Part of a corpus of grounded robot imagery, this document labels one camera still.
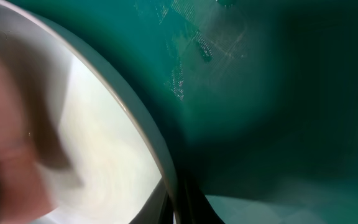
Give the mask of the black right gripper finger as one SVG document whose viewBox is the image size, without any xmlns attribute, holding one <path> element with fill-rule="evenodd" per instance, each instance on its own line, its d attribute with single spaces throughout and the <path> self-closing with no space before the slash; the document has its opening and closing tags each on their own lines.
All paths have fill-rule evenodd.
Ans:
<svg viewBox="0 0 358 224">
<path fill-rule="evenodd" d="M 177 201 L 166 193 L 158 222 L 161 224 L 224 224 L 189 174 L 180 174 Z"/>
</svg>

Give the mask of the light blue plate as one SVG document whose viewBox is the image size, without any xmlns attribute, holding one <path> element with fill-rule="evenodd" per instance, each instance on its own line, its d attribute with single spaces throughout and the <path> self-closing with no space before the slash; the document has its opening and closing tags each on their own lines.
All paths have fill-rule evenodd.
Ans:
<svg viewBox="0 0 358 224">
<path fill-rule="evenodd" d="M 0 57 L 21 90 L 51 212 L 39 223 L 174 223 L 177 177 L 150 113 L 75 34 L 0 1 Z"/>
</svg>

